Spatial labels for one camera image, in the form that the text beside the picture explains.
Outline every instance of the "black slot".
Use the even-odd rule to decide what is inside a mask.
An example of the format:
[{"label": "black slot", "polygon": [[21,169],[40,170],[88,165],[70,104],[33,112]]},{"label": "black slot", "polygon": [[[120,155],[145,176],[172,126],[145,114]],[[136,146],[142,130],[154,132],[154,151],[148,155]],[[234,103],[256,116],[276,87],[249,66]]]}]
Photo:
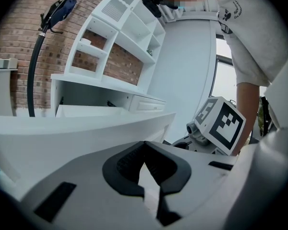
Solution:
[{"label": "black slot", "polygon": [[174,147],[189,150],[189,145],[191,143],[192,143],[191,141],[190,142],[179,142]]},{"label": "black slot", "polygon": [[180,192],[191,176],[187,161],[148,141],[133,146],[108,158],[102,167],[106,182],[119,194],[144,198],[144,188],[138,185],[140,169],[146,164],[160,186],[157,219],[164,226],[180,219],[168,209],[165,196]]},{"label": "black slot", "polygon": [[77,185],[61,183],[34,211],[42,219],[52,222]]},{"label": "black slot", "polygon": [[233,165],[231,165],[231,164],[221,163],[221,162],[217,162],[217,161],[212,161],[208,165],[219,168],[219,169],[227,170],[227,171],[231,171],[231,169],[233,167]]}]

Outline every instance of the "white t-shirt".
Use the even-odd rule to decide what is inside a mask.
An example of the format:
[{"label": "white t-shirt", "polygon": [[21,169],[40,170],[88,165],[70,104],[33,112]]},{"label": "white t-shirt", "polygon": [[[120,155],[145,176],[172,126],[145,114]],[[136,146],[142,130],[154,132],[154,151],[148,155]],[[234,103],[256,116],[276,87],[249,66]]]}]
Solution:
[{"label": "white t-shirt", "polygon": [[288,30],[268,0],[218,0],[237,84],[269,86],[288,59]]}]

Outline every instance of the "black hook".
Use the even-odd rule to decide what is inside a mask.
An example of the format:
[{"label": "black hook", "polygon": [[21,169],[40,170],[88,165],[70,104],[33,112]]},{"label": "black hook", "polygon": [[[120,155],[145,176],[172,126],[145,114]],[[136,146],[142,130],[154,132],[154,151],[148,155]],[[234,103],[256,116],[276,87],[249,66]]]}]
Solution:
[{"label": "black hook", "polygon": [[43,22],[44,22],[44,13],[41,13],[41,14],[40,14],[40,18],[41,18],[42,23],[43,23]]},{"label": "black hook", "polygon": [[52,33],[56,33],[56,34],[63,34],[63,31],[56,32],[56,31],[53,31],[52,28],[50,28],[50,31],[51,31]]}]

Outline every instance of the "brick wall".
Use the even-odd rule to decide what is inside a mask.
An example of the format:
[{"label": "brick wall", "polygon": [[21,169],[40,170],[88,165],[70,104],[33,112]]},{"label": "brick wall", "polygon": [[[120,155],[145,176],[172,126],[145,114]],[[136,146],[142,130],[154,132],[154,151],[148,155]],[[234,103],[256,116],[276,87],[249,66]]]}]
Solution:
[{"label": "brick wall", "polygon": [[[0,25],[0,58],[17,58],[18,71],[11,74],[11,97],[14,107],[27,108],[26,85],[28,66],[35,41],[39,34],[40,13],[57,0],[16,0]],[[77,0],[68,18],[59,22],[54,30],[64,33],[47,33],[38,57],[34,80],[35,108],[50,108],[50,76],[63,73],[66,60],[81,26],[101,0]],[[104,39],[90,31],[84,35],[92,44],[102,47]],[[96,59],[78,52],[74,59],[76,67],[95,70]],[[142,62],[114,45],[105,68],[105,75],[137,84]]]}]

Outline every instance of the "drawer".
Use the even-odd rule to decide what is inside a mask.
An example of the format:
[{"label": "drawer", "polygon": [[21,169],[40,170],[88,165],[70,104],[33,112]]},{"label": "drawer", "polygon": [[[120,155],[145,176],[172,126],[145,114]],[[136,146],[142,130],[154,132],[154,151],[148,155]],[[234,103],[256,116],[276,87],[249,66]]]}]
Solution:
[{"label": "drawer", "polygon": [[133,113],[162,112],[166,102],[134,95],[129,108]]}]

